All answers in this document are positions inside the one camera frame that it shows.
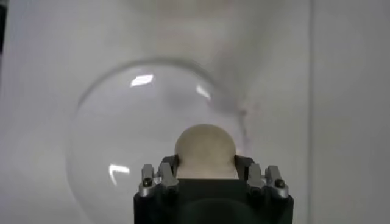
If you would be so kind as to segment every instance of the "white backdrop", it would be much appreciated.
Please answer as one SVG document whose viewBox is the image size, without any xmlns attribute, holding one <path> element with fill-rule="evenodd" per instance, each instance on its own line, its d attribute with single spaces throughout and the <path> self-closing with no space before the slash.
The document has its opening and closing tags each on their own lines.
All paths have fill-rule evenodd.
<svg viewBox="0 0 390 224">
<path fill-rule="evenodd" d="M 99 75 L 151 56 L 195 60 L 230 90 L 246 111 L 253 158 L 280 166 L 295 221 L 306 223 L 308 0 L 218 0 L 188 16 L 187 5 L 161 11 L 142 2 L 10 3 L 0 95 L 2 223 L 88 223 L 66 182 L 69 119 Z"/>
</svg>

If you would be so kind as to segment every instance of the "clear glass sphere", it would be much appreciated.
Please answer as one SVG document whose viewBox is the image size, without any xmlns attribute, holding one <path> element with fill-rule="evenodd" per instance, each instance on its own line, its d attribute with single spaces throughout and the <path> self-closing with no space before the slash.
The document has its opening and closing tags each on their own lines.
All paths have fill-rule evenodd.
<svg viewBox="0 0 390 224">
<path fill-rule="evenodd" d="M 69 131 L 68 183 L 96 224 L 133 223 L 143 164 L 174 154 L 188 127 L 213 124 L 245 151 L 235 103 L 196 65 L 152 60 L 114 69 L 80 98 Z"/>
</svg>

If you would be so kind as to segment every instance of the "screw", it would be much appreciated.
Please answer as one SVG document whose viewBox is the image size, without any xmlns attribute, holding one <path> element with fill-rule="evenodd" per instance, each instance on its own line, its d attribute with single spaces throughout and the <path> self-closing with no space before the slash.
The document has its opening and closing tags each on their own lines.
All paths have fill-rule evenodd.
<svg viewBox="0 0 390 224">
<path fill-rule="evenodd" d="M 286 186 L 285 181 L 282 179 L 276 179 L 275 180 L 275 187 L 277 188 L 284 188 Z"/>
<path fill-rule="evenodd" d="M 144 187 L 150 187 L 153 183 L 153 180 L 150 178 L 150 177 L 147 177 L 145 178 L 143 181 L 142 181 L 142 185 Z"/>
</svg>

